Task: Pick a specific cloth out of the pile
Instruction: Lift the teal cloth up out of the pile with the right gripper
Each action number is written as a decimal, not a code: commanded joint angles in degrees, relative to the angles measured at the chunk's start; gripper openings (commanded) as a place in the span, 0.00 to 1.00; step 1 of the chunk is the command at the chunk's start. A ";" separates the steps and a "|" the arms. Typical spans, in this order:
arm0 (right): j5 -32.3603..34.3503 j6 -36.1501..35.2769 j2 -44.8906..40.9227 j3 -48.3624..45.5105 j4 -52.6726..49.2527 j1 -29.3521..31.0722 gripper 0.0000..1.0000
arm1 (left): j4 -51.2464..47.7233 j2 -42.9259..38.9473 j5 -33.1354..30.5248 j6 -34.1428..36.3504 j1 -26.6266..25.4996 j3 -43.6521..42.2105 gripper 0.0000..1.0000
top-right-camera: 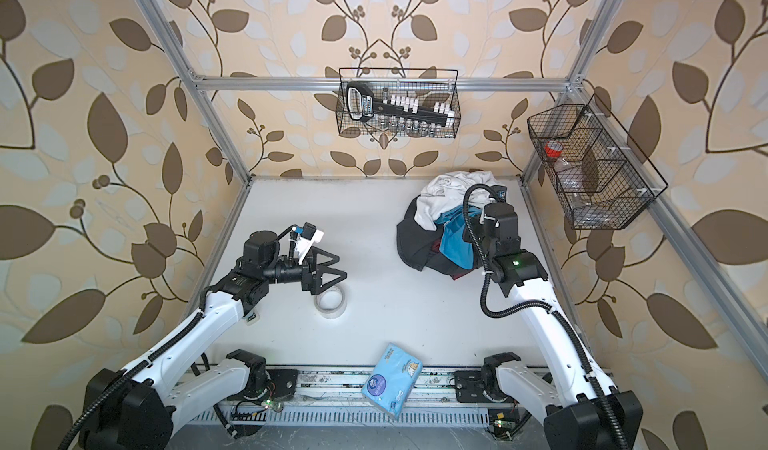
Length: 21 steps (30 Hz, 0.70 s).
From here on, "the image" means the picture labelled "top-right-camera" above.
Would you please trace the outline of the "teal cloth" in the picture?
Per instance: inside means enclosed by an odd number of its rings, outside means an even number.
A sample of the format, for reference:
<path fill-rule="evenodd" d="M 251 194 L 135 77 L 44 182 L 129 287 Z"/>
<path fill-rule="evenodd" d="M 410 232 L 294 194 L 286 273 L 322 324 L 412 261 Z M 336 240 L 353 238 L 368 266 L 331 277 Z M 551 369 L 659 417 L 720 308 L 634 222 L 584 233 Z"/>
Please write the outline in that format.
<path fill-rule="evenodd" d="M 471 242 L 464 240 L 466 221 L 462 207 L 457 206 L 443 212 L 434 223 L 443 229 L 439 251 L 458 267 L 466 270 L 473 269 L 474 246 Z"/>

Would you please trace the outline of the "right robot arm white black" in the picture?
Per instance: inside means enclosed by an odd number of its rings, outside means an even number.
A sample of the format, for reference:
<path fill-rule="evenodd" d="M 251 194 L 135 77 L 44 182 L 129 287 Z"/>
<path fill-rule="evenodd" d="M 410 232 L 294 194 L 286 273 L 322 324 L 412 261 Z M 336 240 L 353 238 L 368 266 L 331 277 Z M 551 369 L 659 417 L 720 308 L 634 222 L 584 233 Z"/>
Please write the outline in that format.
<path fill-rule="evenodd" d="M 546 268 L 521 245 L 514 207 L 498 186 L 466 190 L 462 213 L 483 267 L 480 308 L 492 319 L 519 316 L 545 359 L 549 380 L 519 357 L 486 362 L 491 396 L 510 397 L 543 427 L 552 449 L 631 449 L 643 409 L 600 367 L 558 301 Z"/>

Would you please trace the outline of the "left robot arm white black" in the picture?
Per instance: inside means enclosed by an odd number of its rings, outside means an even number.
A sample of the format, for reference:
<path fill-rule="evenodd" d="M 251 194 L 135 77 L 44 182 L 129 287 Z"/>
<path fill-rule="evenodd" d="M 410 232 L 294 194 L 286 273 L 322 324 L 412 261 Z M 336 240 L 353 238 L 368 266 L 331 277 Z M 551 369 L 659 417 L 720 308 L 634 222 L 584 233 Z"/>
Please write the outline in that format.
<path fill-rule="evenodd" d="M 318 296 L 346 279 L 339 256 L 318 248 L 311 223 L 282 234 L 261 230 L 246 240 L 235 266 L 200 296 L 198 307 L 158 344 L 118 371 L 101 370 L 86 388 L 81 416 L 59 446 L 163 449 L 187 423 L 229 397 L 273 399 L 278 384 L 264 357 L 237 349 L 215 367 L 180 380 L 227 330 L 252 315 L 273 284 L 299 283 Z"/>

